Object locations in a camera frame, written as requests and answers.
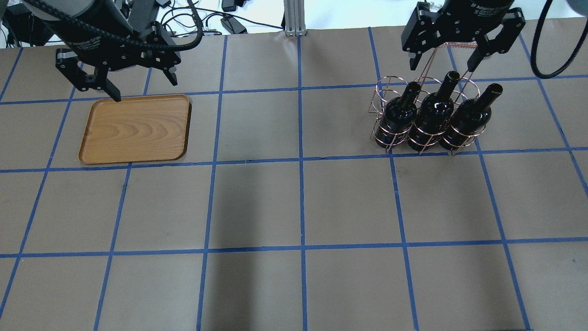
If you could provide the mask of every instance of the power adapter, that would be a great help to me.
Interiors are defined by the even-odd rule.
[[[234,17],[223,17],[220,19],[222,26],[227,29],[231,34],[246,34],[247,29],[243,24],[239,23]]]
[[[234,12],[237,6],[243,7],[245,0],[222,0],[222,10],[224,12]]]

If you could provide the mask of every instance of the grid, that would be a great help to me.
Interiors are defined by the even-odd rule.
[[[379,80],[381,77],[380,68],[379,68],[379,61],[377,58],[376,52],[376,44],[374,41],[372,29],[368,28],[369,32],[369,42],[372,48],[373,60],[375,64],[376,76],[374,80]],[[410,306],[412,311],[412,319],[413,325],[415,330],[419,330],[419,319],[417,314],[417,307],[415,302],[415,291],[413,288],[412,282],[412,273],[410,268],[410,258],[409,258],[409,249],[410,247],[440,247],[440,246],[483,246],[483,245],[502,245],[505,251],[506,260],[508,262],[508,267],[510,270],[510,275],[512,278],[512,282],[514,285],[514,290],[516,292],[516,297],[518,300],[520,313],[522,315],[524,326],[527,330],[531,330],[531,325],[529,323],[529,319],[527,317],[525,305],[523,302],[523,297],[521,295],[521,291],[519,289],[517,275],[515,271],[515,267],[513,265],[512,258],[510,256],[509,245],[514,244],[529,244],[529,243],[558,243],[558,242],[578,242],[578,241],[588,241],[588,237],[547,237],[547,238],[539,238],[539,239],[508,239],[505,235],[505,231],[503,229],[502,221],[500,218],[499,208],[496,203],[496,197],[492,187],[492,181],[489,175],[489,172],[486,168],[485,156],[490,154],[513,154],[513,153],[544,153],[544,152],[568,152],[572,163],[575,167],[575,170],[578,175],[578,179],[580,180],[584,192],[588,197],[588,186],[586,184],[586,180],[580,170],[580,166],[572,153],[573,151],[588,151],[588,147],[575,147],[571,146],[560,122],[557,118],[557,115],[552,107],[552,104],[549,100],[549,96],[543,86],[543,83],[540,79],[535,77],[523,77],[523,78],[488,78],[488,79],[480,79],[476,80],[476,82],[491,82],[491,81],[537,81],[542,95],[545,99],[545,102],[549,108],[549,111],[553,117],[553,121],[555,122],[559,134],[561,135],[562,140],[564,141],[565,147],[563,148],[534,148],[534,149],[526,149],[526,150],[482,150],[480,147],[479,142],[476,142],[476,150],[475,151],[464,151],[461,152],[460,155],[477,155],[480,160],[480,164],[482,166],[485,182],[487,184],[487,189],[490,194],[490,200],[492,202],[493,211],[496,218],[496,225],[499,229],[500,233],[500,240],[470,240],[470,241],[407,241],[406,234],[405,234],[405,227],[403,224],[403,214],[402,214],[402,206],[401,206],[401,195],[402,192],[399,190],[398,180],[397,180],[397,173],[396,173],[396,166],[395,160],[400,158],[413,158],[413,157],[435,157],[435,156],[446,156],[446,153],[436,153],[436,152],[427,152],[421,155],[413,154],[413,153],[394,153],[391,151],[389,154],[372,154],[372,155],[342,155],[342,156],[329,156],[329,157],[305,157],[303,153],[303,92],[307,90],[326,90],[326,89],[347,89],[347,88],[360,88],[360,87],[372,87],[372,84],[356,84],[356,85],[327,85],[327,86],[312,86],[312,87],[304,87],[302,84],[302,46],[300,37],[298,37],[297,43],[297,61],[298,61],[298,86],[292,88],[264,88],[264,89],[255,89],[255,90],[232,90],[232,91],[225,91],[223,89],[224,77],[225,77],[225,62],[226,62],[226,50],[227,50],[227,36],[224,37],[223,42],[223,56],[222,56],[222,66],[221,66],[221,74],[220,74],[220,86],[218,91],[205,91],[205,92],[189,92],[186,93],[187,95],[217,95],[218,96],[218,110],[216,115],[216,133],[215,133],[215,143],[214,143],[214,152],[213,152],[213,160],[206,161],[206,162],[197,162],[197,163],[160,163],[160,164],[132,164],[129,163],[127,165],[109,165],[109,166],[100,166],[100,167],[52,167],[53,157],[55,155],[55,151],[57,149],[59,139],[64,128],[64,123],[66,117],[68,115],[69,108],[73,102],[77,101],[90,101],[90,100],[98,100],[100,98],[74,98],[75,89],[72,89],[71,94],[68,99],[56,99],[56,100],[39,100],[39,101],[2,101],[2,97],[4,96],[10,79],[12,78],[15,68],[18,64],[18,61],[22,54],[22,49],[19,51],[19,54],[16,58],[16,61],[12,67],[11,73],[8,76],[7,82],[4,85],[2,93],[0,94],[0,105],[11,105],[11,104],[32,104],[32,103],[49,103],[49,102],[67,102],[67,106],[63,113],[61,123],[59,125],[59,130],[55,137],[55,141],[51,150],[51,155],[49,156],[49,160],[45,168],[22,168],[22,169],[3,169],[0,170],[0,173],[43,173],[43,178],[41,181],[41,185],[39,187],[35,202],[33,204],[33,208],[31,211],[31,215],[26,226],[24,237],[22,238],[22,242],[20,245],[19,253],[15,254],[0,254],[0,259],[5,258],[16,258],[15,264],[11,272],[11,276],[6,287],[6,291],[4,297],[2,299],[2,306],[0,307],[0,317],[4,311],[6,301],[10,295],[11,286],[15,275],[17,273],[17,269],[19,267],[19,262],[21,258],[24,257],[69,257],[69,256],[107,256],[108,262],[106,265],[106,270],[103,277],[100,301],[98,306],[98,311],[96,313],[94,330],[98,330],[100,316],[102,311],[102,305],[104,302],[104,297],[106,293],[106,288],[108,286],[108,279],[110,274],[110,268],[112,263],[112,258],[114,256],[140,256],[140,255],[163,255],[163,254],[202,254],[203,256],[203,263],[202,263],[202,270],[201,270],[201,284],[200,284],[200,293],[199,293],[199,300],[198,300],[198,311],[197,313],[197,330],[200,330],[202,327],[202,309],[203,309],[203,301],[204,301],[204,292],[205,292],[205,283],[206,283],[206,268],[208,262],[208,254],[209,253],[234,253],[234,252],[246,252],[246,251],[299,251],[300,258],[301,258],[301,292],[302,292],[302,316],[303,316],[303,329],[308,330],[308,307],[307,307],[307,286],[306,286],[306,252],[309,250],[334,250],[334,249],[369,249],[369,248],[400,248],[403,252],[403,258],[405,263],[405,272],[407,278],[407,286],[408,286],[408,293],[410,297]],[[520,41],[523,44],[523,48],[529,57],[529,52],[525,41],[522,37],[520,37]],[[453,59],[453,54],[451,50],[448,50],[449,57],[452,60],[452,64],[454,69],[457,69],[456,63]],[[149,87],[149,80],[151,78],[151,69],[148,72],[147,80],[145,82],[145,88],[143,90],[143,95],[148,94],[148,87]],[[575,78],[588,78],[588,75],[564,75],[560,76],[557,79],[575,79]],[[237,93],[252,93],[252,92],[277,92],[277,91],[297,91],[298,92],[298,146],[299,146],[299,157],[298,158],[270,158],[270,159],[258,159],[258,160],[232,160],[232,161],[219,161],[217,160],[218,157],[218,148],[219,148],[219,131],[221,126],[221,112],[222,112],[222,98],[224,94],[237,94]],[[305,233],[305,186],[304,186],[304,165],[307,162],[314,162],[314,161],[324,161],[324,160],[354,160],[354,159],[370,159],[370,158],[388,158],[390,162],[390,171],[392,175],[392,182],[394,186],[394,199],[396,201],[396,211],[397,216],[399,219],[399,228],[400,228],[400,237],[401,241],[397,243],[359,243],[359,244],[318,244],[318,245],[307,245],[306,244],[306,233]],[[286,162],[298,162],[299,163],[299,181],[300,181],[300,245],[295,246],[263,246],[263,247],[236,247],[236,248],[226,248],[226,249],[215,249],[209,247],[209,239],[210,239],[210,231],[211,231],[211,218],[212,218],[212,209],[213,209],[213,193],[215,189],[215,176],[216,176],[216,168],[218,165],[228,165],[228,164],[255,164],[255,163],[286,163]],[[191,167],[191,166],[211,166],[211,183],[209,188],[209,200],[208,200],[208,213],[206,218],[206,233],[205,233],[205,244],[204,248],[202,249],[183,249],[183,250],[137,250],[137,251],[115,251],[115,243],[116,237],[119,227],[119,222],[121,219],[122,209],[125,202],[125,194],[126,188],[129,182],[129,178],[131,176],[131,172],[133,169],[136,168],[152,168],[152,167]],[[24,247],[28,238],[28,234],[30,232],[31,226],[34,222],[36,208],[39,203],[39,199],[43,193],[44,185],[46,182],[46,178],[49,173],[51,172],[58,172],[58,171],[108,171],[108,170],[126,170],[126,176],[124,185],[122,188],[119,206],[118,206],[118,213],[116,215],[116,222],[115,227],[113,230],[111,246],[108,251],[86,251],[86,252],[59,252],[59,253],[24,253]]]

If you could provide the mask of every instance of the aluminum frame post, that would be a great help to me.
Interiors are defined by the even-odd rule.
[[[304,0],[284,0],[284,18],[286,36],[306,35],[304,23]]]

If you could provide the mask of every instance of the wire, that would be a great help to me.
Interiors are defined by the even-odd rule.
[[[190,7],[177,7],[176,9],[189,9],[189,8],[190,8]],[[229,14],[229,13],[226,13],[226,12],[215,11],[215,10],[212,10],[212,9],[206,9],[206,8],[198,8],[198,7],[196,8],[196,10],[199,10],[199,11],[206,11],[206,12],[213,12],[213,13],[220,14],[220,15],[223,15],[223,16],[231,16],[231,17],[234,17],[234,18],[240,18],[240,19],[242,19],[242,20],[244,20],[244,21],[247,21],[247,22],[249,22],[249,23],[253,23],[253,24],[255,24],[255,25],[263,25],[263,26],[265,26],[265,27],[269,27],[269,28],[275,28],[275,29],[284,30],[284,28],[282,28],[282,27],[278,27],[278,26],[276,26],[276,25],[271,25],[271,24],[265,24],[265,23],[260,23],[260,22],[251,21],[250,19],[247,19],[247,18],[245,18],[245,17],[241,17],[241,16],[237,16],[237,15]]]
[[[188,14],[188,13],[177,14],[177,15],[172,16],[169,20],[161,23],[161,25],[166,26],[168,23],[170,23],[171,21],[174,21],[175,19],[177,19],[180,16],[192,16],[192,15],[191,14]]]
[[[126,37],[115,35],[115,34],[112,34],[108,31],[104,31],[102,29],[99,29],[97,27],[89,25],[86,22],[80,21],[77,18],[71,17],[70,15],[58,10],[57,8],[55,8],[53,6],[50,6],[46,3],[44,3],[43,1],[40,1],[40,0],[23,0],[23,1],[26,2],[27,4],[30,4],[38,9],[46,12],[47,14],[54,16],[55,18],[58,18],[62,21],[65,21],[65,22],[67,22],[77,28],[80,28],[86,32],[98,35],[102,38],[106,38],[111,41],[121,43],[122,45],[125,45],[125,46],[135,47],[135,48],[142,49],[142,50],[175,51],[175,52],[187,51],[189,49],[193,49],[194,47],[198,46],[198,44],[200,44],[200,42],[202,40],[202,36],[204,36],[204,32],[203,32],[204,27],[202,25],[202,20],[200,19],[200,16],[198,15],[198,12],[196,11],[196,6],[194,6],[194,3],[192,2],[192,0],[188,0],[188,7],[189,7],[189,9],[192,10],[192,18],[194,19],[194,23],[196,24],[196,27],[198,28],[198,33],[196,34],[196,38],[194,38],[193,41],[191,41],[190,43],[185,44],[185,45],[151,44],[151,43],[147,43],[147,42],[137,41],[134,39],[128,39]]]
[[[4,36],[4,43],[6,45],[6,48],[10,48],[8,45],[8,37],[6,36],[6,32],[4,32],[4,29],[2,29],[1,26],[0,26],[0,31],[2,31],[2,35]]]
[[[208,21],[213,17],[213,16],[222,16],[225,17],[223,14],[214,12],[212,14],[208,14],[206,17],[204,17],[204,26],[208,27]]]
[[[220,31],[204,30],[204,32],[211,33],[213,35],[222,35],[222,32],[220,32]],[[191,35],[191,34],[194,34],[194,32],[192,31],[192,32],[186,32],[184,34],[177,34],[177,35],[173,35],[172,37],[184,37],[184,36]]]
[[[564,63],[559,69],[555,70],[551,74],[542,73],[537,67],[537,48],[539,47],[539,38],[541,37],[541,31],[543,30],[543,23],[545,23],[547,12],[549,12],[549,7],[551,7],[552,2],[553,0],[547,0],[545,2],[545,6],[543,7],[541,15],[539,16],[539,20],[537,21],[537,28],[535,29],[535,35],[533,36],[533,45],[531,46],[531,69],[533,70],[535,76],[544,80],[548,80],[549,78],[553,78],[561,74],[565,69],[567,69],[570,66],[570,64],[572,64],[572,62],[576,58],[576,55],[580,51],[580,48],[582,47],[584,40],[586,39],[586,35],[588,34],[587,21],[586,26],[584,27],[584,31],[582,31],[582,35],[580,36],[580,40],[578,40],[576,47],[574,48],[570,57],[567,59],[566,63]]]
[[[172,3],[172,4],[171,4],[169,7],[170,7],[171,9],[170,9],[170,10],[168,10],[167,12],[165,12],[165,13],[163,14],[163,16],[161,16],[161,21],[162,21],[162,22],[163,22],[163,20],[165,19],[165,17],[166,17],[168,14],[172,14],[172,16],[173,16],[173,11],[174,11],[174,10],[176,10],[176,9],[179,9],[179,8],[181,8],[181,7],[176,7],[176,0],[173,0],[173,3]],[[179,24],[179,25],[182,25],[182,26],[184,26],[184,27],[186,27],[186,28],[194,28],[194,27],[195,27],[195,26],[194,26],[194,27],[188,27],[188,26],[184,25],[183,23],[181,23],[180,21],[177,21],[176,19],[174,19],[174,21],[175,21],[177,24]]]
[[[33,46],[33,30],[35,30],[35,15],[29,14],[28,17],[28,25],[29,25],[29,45]]]

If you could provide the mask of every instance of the blue tape line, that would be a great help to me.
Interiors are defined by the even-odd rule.
[[[567,78],[588,78],[588,75],[559,75],[557,77],[553,77],[553,80],[565,80]]]
[[[35,218],[35,213],[37,207],[39,206],[39,200],[41,199],[41,194],[43,192],[43,188],[45,187],[45,182],[47,180],[47,175],[49,174],[49,168],[51,167],[51,162],[53,162],[53,156],[55,155],[55,150],[57,149],[57,144],[59,143],[59,138],[61,137],[61,131],[64,129],[65,119],[69,112],[69,107],[71,106],[71,99],[74,96],[75,88],[72,88],[72,91],[69,95],[69,102],[65,107],[65,111],[63,116],[61,117],[61,122],[59,123],[59,129],[57,130],[57,135],[55,137],[55,141],[53,143],[53,147],[51,148],[51,153],[49,155],[49,160],[47,161],[47,166],[44,169],[43,179],[41,180],[41,185],[39,186],[39,190],[37,191],[37,195],[35,197],[35,202],[33,203],[33,208],[31,211],[31,215],[29,216],[29,220],[26,224],[25,233],[22,237],[21,246],[19,248],[18,254],[22,255],[26,240],[28,239],[29,233],[31,232],[31,227],[33,223],[33,219]],[[8,300],[8,295],[10,294],[10,289],[12,288],[12,283],[14,282],[14,277],[16,276],[16,270],[18,269],[18,264],[20,263],[21,258],[17,257],[14,263],[14,267],[12,268],[12,272],[10,274],[10,279],[8,280],[8,284],[6,286],[6,290],[4,292],[4,297],[2,298],[2,306],[0,306],[0,318],[2,318],[2,314],[4,313],[4,307],[6,306],[6,301]]]
[[[509,244],[575,243],[588,241],[588,237],[507,239],[507,241]]]
[[[530,62],[531,55],[529,54],[529,49],[527,48],[527,44],[524,42],[522,35],[519,35],[519,39],[520,39],[521,44],[523,44],[524,52],[527,55],[527,59],[529,59],[529,62]],[[583,76],[588,76],[588,75],[576,75],[576,76],[579,78],[584,78]],[[584,189],[584,193],[585,193],[586,197],[588,197],[588,185],[586,184],[586,179],[584,178],[584,175],[582,174],[580,166],[578,165],[578,162],[576,160],[576,156],[574,155],[574,153],[572,152],[572,149],[570,148],[570,143],[566,137],[566,134],[563,132],[562,125],[560,124],[559,120],[557,119],[557,115],[555,113],[555,110],[553,109],[551,101],[549,100],[549,96],[547,94],[547,91],[545,90],[545,87],[543,86],[543,81],[540,78],[536,78],[536,79],[537,79],[537,83],[539,84],[539,87],[541,89],[541,93],[543,94],[543,98],[545,98],[545,102],[547,103],[547,107],[549,108],[549,112],[551,113],[551,115],[553,117],[553,121],[555,122],[555,125],[557,126],[557,129],[559,130],[559,134],[562,136],[562,140],[563,140],[564,144],[566,145],[567,150],[570,153],[570,158],[572,159],[572,164],[574,165],[574,168],[576,169],[576,173],[578,175],[578,178],[580,179],[580,182],[582,184],[582,188]]]
[[[98,309],[96,310],[96,318],[94,319],[94,331],[98,331],[98,325],[100,324],[100,315],[102,314],[102,305],[104,304],[104,296],[106,295],[106,287],[108,286],[108,278],[110,276],[110,269],[112,265],[112,256],[114,247],[116,244],[116,237],[118,235],[118,227],[121,222],[122,208],[125,203],[126,188],[129,184],[129,178],[131,176],[131,164],[126,168],[125,183],[122,186],[121,198],[118,203],[118,211],[116,212],[116,221],[114,224],[114,230],[112,231],[112,240],[110,251],[108,252],[108,261],[106,262],[106,270],[104,271],[104,278],[102,281],[102,289],[100,291],[100,299],[98,300]]]
[[[386,249],[402,248],[403,243],[374,243],[374,244],[330,244],[330,245],[307,245],[307,250],[337,250],[337,249]]]
[[[533,81],[534,77],[510,77],[510,78],[476,78],[476,82],[509,82],[509,81]]]
[[[337,88],[373,87],[373,84],[327,85],[327,86],[302,86],[301,90],[332,90]]]
[[[451,49],[449,47],[447,48],[447,52],[449,53],[449,58],[451,59],[453,69],[457,71],[455,59],[453,58],[453,52],[451,51]],[[524,307],[523,296],[521,295],[521,292],[520,292],[519,282],[516,277],[515,267],[512,262],[512,258],[510,256],[509,245],[508,245],[508,242],[506,241],[506,235],[505,235],[504,228],[502,226],[502,220],[500,219],[498,205],[496,204],[496,198],[494,197],[492,183],[490,182],[490,176],[488,175],[488,169],[486,168],[486,162],[484,160],[484,155],[482,153],[482,149],[480,148],[480,143],[479,143],[478,139],[475,139],[475,144],[476,144],[476,150],[477,150],[478,157],[480,158],[480,164],[482,166],[482,171],[484,173],[484,179],[486,180],[486,186],[488,188],[488,193],[490,195],[490,201],[492,202],[492,209],[494,210],[496,224],[497,224],[498,230],[500,232],[501,243],[502,243],[502,246],[505,250],[506,261],[509,265],[510,277],[512,278],[514,292],[516,294],[517,301],[519,302],[519,309],[521,312],[521,316],[523,318],[523,323],[524,323],[525,329],[530,330],[531,328],[529,325],[529,318],[527,317],[527,311]]]
[[[147,79],[145,80],[145,88],[143,89],[143,95],[147,95],[147,90],[149,89],[149,80],[151,79],[151,70],[153,68],[149,68],[147,71]]]
[[[377,80],[380,77],[380,67],[377,60],[376,45],[373,40],[372,28],[367,28],[370,37],[370,44],[372,46],[373,62],[376,65]],[[398,192],[398,181],[396,180],[396,167],[394,165],[394,156],[392,151],[387,155],[390,159],[390,171],[392,172],[392,184],[394,186],[394,198],[396,200],[396,212],[398,214],[398,227],[400,230],[400,238],[402,240],[402,254],[405,261],[406,284],[408,287],[408,295],[410,298],[410,309],[412,311],[412,322],[416,331],[419,331],[419,318],[416,311],[415,291],[412,283],[412,272],[410,271],[410,260],[408,255],[408,246],[406,245],[406,233],[404,229],[404,221],[402,219],[402,207],[400,205],[400,194]]]
[[[160,93],[160,94],[154,94],[154,95],[165,95],[165,94],[169,94],[169,93]],[[181,94],[185,94],[185,95],[212,95],[212,94],[219,94],[218,91],[203,91],[203,92],[186,92],[186,93],[181,93]]]
[[[52,99],[52,100],[28,100],[28,101],[3,101],[0,105],[26,105],[26,104],[49,104],[54,102],[68,102],[67,99]]]
[[[306,225],[304,211],[304,152],[303,152],[303,121],[302,121],[302,39],[297,37],[298,59],[298,162],[300,185],[300,272],[302,286],[302,330],[308,331],[308,300],[306,287]]]
[[[18,55],[16,56],[16,59],[14,60],[14,64],[12,65],[12,69],[10,70],[10,74],[8,74],[8,78],[6,78],[6,83],[4,84],[4,87],[2,88],[2,92],[0,93],[0,101],[2,101],[2,98],[4,97],[4,94],[6,93],[6,89],[8,88],[8,83],[10,83],[10,79],[12,78],[12,75],[14,75],[14,71],[16,70],[16,66],[18,65],[18,60],[21,59],[23,49],[24,48],[22,48],[22,47],[21,47],[21,49],[19,49]]]
[[[370,44],[372,44],[372,54],[374,55],[374,56],[373,56],[373,63],[374,63],[374,65],[376,66],[376,77],[377,77],[377,80],[380,80],[380,79],[381,79],[381,77],[382,77],[382,75],[380,75],[380,64],[379,64],[379,63],[378,63],[378,61],[377,61],[376,43],[375,43],[375,42],[374,42],[374,40],[373,40],[373,32],[372,32],[372,27],[368,27],[368,28],[367,28],[367,32],[368,32],[368,34],[369,34],[369,41],[370,41]]]
[[[283,91],[296,91],[296,90],[298,90],[298,87],[258,88],[258,89],[252,89],[252,90],[223,91],[223,94],[259,93],[259,92],[283,92]]]
[[[530,148],[526,150],[482,150],[482,154],[518,154],[518,153],[548,153],[548,152],[565,152],[568,148]],[[572,147],[572,151],[588,151],[588,147]],[[393,154],[393,158],[405,157],[428,157],[428,156],[448,156],[447,152],[424,152],[421,155],[418,153],[399,153]],[[477,151],[463,151],[457,155],[478,155]],[[326,160],[364,160],[369,158],[388,158],[388,154],[366,154],[366,155],[339,155],[327,157],[305,157],[304,161],[326,161]],[[216,164],[253,164],[253,163],[280,163],[280,162],[298,162],[299,158],[262,158],[256,160],[233,160],[233,161],[217,161]],[[143,163],[133,164],[132,168],[158,168],[158,167],[192,167],[192,166],[211,166],[212,161],[203,162],[180,162],[180,163]],[[110,165],[98,167],[64,167],[64,168],[30,168],[30,169],[0,169],[2,173],[42,173],[44,171],[102,171],[102,170],[120,170],[126,169],[125,165]]]
[[[222,96],[223,96],[223,85],[225,82],[225,65],[226,65],[226,45],[227,36],[223,43],[222,50],[222,64],[220,66],[220,85],[219,85],[219,99],[218,107],[216,109],[216,131],[215,131],[215,149],[212,156],[212,171],[211,171],[211,186],[208,194],[208,213],[206,215],[206,233],[204,236],[204,251],[202,254],[202,271],[200,276],[200,293],[198,295],[198,315],[196,317],[196,330],[200,331],[202,328],[202,309],[204,304],[204,285],[206,282],[206,266],[208,264],[208,246],[211,238],[211,221],[212,221],[212,200],[214,198],[215,191],[215,178],[216,178],[216,160],[218,157],[219,150],[219,134],[221,130],[221,109],[222,109]]]
[[[507,239],[508,244],[541,244],[541,243],[577,243],[586,242],[588,237],[554,237]],[[305,245],[305,250],[340,250],[340,249],[389,249],[402,247],[452,247],[452,246],[484,246],[500,245],[502,240],[464,240],[464,241],[414,241],[407,243],[359,243],[359,244],[316,244]],[[261,247],[230,247],[208,249],[209,254],[244,253],[252,251],[298,251],[302,246],[261,246]],[[84,257],[84,256],[142,256],[142,255],[170,255],[170,254],[202,254],[204,249],[174,249],[174,250],[128,250],[128,251],[73,251],[57,253],[12,253],[0,254],[0,259],[15,257]]]
[[[407,243],[408,247],[446,247],[446,246],[481,246],[500,245],[502,240],[462,240],[462,241],[427,241],[422,243]]]
[[[235,160],[235,161],[217,161],[217,164],[252,164],[252,163],[279,163],[279,162],[298,162],[298,158],[263,158],[259,160]]]

